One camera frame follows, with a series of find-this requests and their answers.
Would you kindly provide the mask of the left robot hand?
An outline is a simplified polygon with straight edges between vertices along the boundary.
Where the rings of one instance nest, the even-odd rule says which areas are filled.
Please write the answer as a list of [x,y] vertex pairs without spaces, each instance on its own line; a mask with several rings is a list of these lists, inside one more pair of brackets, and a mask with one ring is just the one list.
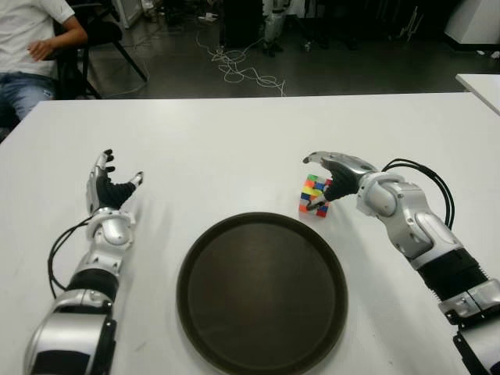
[[90,215],[100,209],[120,209],[143,183],[142,171],[126,183],[113,183],[109,176],[115,170],[114,166],[109,166],[113,160],[113,150],[107,149],[98,155],[90,170],[86,185],[87,211]]

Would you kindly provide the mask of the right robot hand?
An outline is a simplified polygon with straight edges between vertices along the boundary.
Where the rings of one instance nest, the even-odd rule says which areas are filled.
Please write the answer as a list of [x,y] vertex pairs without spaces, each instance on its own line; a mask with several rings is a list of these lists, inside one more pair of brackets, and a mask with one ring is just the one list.
[[339,152],[312,152],[302,162],[318,163],[328,170],[332,177],[332,184],[318,198],[313,199],[307,206],[308,211],[318,209],[326,202],[353,195],[359,190],[360,181],[365,175],[378,173],[379,170],[368,163],[352,155]]

